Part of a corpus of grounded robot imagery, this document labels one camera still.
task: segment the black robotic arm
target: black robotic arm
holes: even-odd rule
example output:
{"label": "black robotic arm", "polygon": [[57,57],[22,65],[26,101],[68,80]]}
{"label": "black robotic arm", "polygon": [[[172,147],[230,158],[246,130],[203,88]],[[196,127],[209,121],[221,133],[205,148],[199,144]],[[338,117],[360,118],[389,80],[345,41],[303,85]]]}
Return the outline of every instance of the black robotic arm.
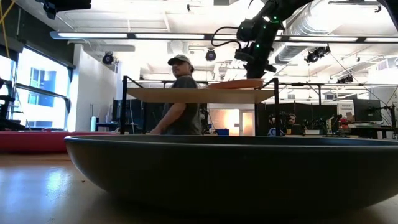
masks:
{"label": "black robotic arm", "polygon": [[[272,45],[278,30],[283,30],[282,21],[289,18],[297,9],[313,0],[268,0],[253,19],[245,19],[239,26],[236,38],[252,42],[249,46],[236,50],[235,58],[247,62],[247,78],[261,78],[265,71],[276,72],[269,65],[268,57],[274,50]],[[377,0],[388,10],[398,30],[397,0]]]}

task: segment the man's arm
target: man's arm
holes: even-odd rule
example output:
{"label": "man's arm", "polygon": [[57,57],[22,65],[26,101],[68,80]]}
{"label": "man's arm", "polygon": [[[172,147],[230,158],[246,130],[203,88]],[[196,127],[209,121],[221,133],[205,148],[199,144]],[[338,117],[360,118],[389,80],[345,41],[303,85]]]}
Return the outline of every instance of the man's arm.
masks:
{"label": "man's arm", "polygon": [[[175,81],[173,88],[197,88],[197,84],[192,77],[183,76]],[[162,131],[181,117],[186,107],[185,103],[174,103],[150,134],[161,134]]]}

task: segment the ceiling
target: ceiling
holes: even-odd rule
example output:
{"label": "ceiling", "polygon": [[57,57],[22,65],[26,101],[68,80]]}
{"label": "ceiling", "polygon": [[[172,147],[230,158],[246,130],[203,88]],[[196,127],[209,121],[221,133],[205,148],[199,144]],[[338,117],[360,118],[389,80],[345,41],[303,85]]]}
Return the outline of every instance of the ceiling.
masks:
{"label": "ceiling", "polygon": [[[255,0],[250,10],[247,10],[250,0],[238,0],[232,4],[227,3],[228,5],[225,5],[227,1],[221,0],[92,0],[90,10],[59,12],[55,20],[50,20],[40,3],[31,0],[16,2],[60,32],[213,33],[221,26],[237,27],[246,16],[256,13],[251,9],[261,7],[260,0]],[[190,12],[187,11],[187,4],[190,5]],[[319,18],[315,20],[319,26],[333,26],[331,35],[397,35],[387,10],[383,8],[375,13],[375,8],[377,6],[326,6],[326,9],[313,16]],[[197,76],[203,75],[202,79],[217,80],[222,70],[220,67],[225,66],[227,72],[224,75],[230,78],[242,78],[245,72],[241,65],[235,66],[235,69],[230,66],[231,62],[238,63],[233,60],[236,48],[234,44],[215,48],[217,58],[214,62],[205,60],[205,52],[211,47],[207,41],[170,43],[162,40],[91,40],[85,50],[100,60],[104,52],[98,49],[103,45],[134,45],[136,51],[130,57],[124,57],[125,52],[116,55],[119,60],[130,60],[134,55],[135,62],[140,63],[141,74],[147,79],[172,78],[167,60],[183,49],[197,69]],[[279,75],[284,80],[296,82],[330,82],[331,78],[339,77],[347,68],[352,69],[354,75],[363,80],[368,74],[369,66],[384,58],[398,57],[398,45],[331,44],[330,48],[333,56],[327,55],[309,66],[303,60],[308,53],[304,50],[288,64],[277,65],[277,74],[268,73],[264,78]],[[270,57],[270,63],[273,63],[274,57],[275,54]]]}

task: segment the computer monitor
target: computer monitor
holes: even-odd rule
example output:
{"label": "computer monitor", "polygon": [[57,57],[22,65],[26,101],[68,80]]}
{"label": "computer monitor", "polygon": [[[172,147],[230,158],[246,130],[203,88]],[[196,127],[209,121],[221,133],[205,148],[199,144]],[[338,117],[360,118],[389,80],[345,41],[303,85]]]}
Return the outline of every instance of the computer monitor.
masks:
{"label": "computer monitor", "polygon": [[382,121],[380,100],[354,99],[355,121],[371,122]]}

